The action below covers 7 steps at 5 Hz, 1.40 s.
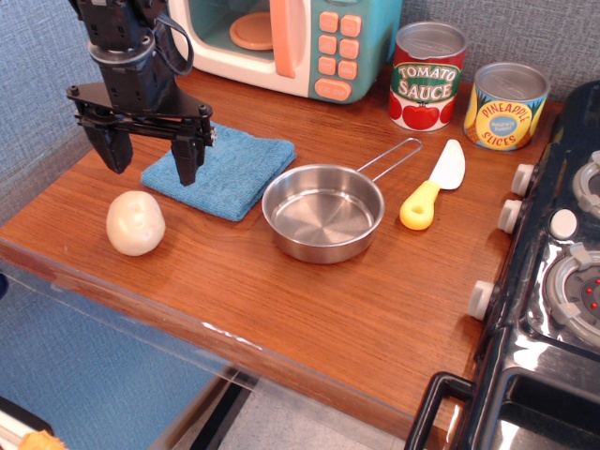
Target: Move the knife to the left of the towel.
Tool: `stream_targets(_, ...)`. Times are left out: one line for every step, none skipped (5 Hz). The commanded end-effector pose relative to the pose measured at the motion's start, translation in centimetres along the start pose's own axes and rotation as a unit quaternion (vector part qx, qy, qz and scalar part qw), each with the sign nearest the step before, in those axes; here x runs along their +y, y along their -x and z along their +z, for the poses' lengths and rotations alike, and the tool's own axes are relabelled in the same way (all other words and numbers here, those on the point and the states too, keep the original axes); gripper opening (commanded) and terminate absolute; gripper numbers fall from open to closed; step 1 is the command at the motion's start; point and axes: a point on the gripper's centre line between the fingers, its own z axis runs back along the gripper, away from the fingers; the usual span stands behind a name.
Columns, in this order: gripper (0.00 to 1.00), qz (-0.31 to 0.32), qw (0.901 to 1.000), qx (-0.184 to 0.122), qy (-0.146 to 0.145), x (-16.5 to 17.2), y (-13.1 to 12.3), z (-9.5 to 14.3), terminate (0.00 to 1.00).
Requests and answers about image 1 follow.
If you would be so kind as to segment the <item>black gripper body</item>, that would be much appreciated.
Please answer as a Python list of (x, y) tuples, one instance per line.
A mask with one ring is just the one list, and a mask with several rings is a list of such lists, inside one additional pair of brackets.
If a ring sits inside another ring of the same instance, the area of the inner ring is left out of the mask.
[(142, 37), (124, 50), (87, 44), (102, 81), (72, 85), (80, 126), (98, 132), (124, 132), (165, 140), (189, 139), (211, 146), (216, 132), (212, 108), (179, 89), (174, 58), (177, 51), (156, 37)]

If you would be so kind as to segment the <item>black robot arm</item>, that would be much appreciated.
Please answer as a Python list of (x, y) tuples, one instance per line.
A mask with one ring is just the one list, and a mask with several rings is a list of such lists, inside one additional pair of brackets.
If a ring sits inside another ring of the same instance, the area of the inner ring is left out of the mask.
[(176, 77), (186, 76), (193, 56), (177, 51), (173, 34), (184, 28), (164, 1), (74, 1), (87, 31), (88, 51), (102, 80), (72, 85), (67, 97), (78, 124), (115, 173), (132, 160), (131, 135), (167, 140), (180, 182), (193, 184), (216, 132), (212, 108), (185, 93)]

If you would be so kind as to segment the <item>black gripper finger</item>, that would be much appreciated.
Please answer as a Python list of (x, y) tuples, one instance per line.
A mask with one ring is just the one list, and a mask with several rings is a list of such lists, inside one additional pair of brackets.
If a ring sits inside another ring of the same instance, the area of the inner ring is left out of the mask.
[(115, 173), (123, 173), (133, 155), (128, 133), (110, 127), (85, 127), (84, 131), (106, 166)]
[(195, 183), (196, 173), (204, 163), (204, 152), (204, 142), (200, 139), (178, 136), (172, 140), (172, 155), (184, 187)]

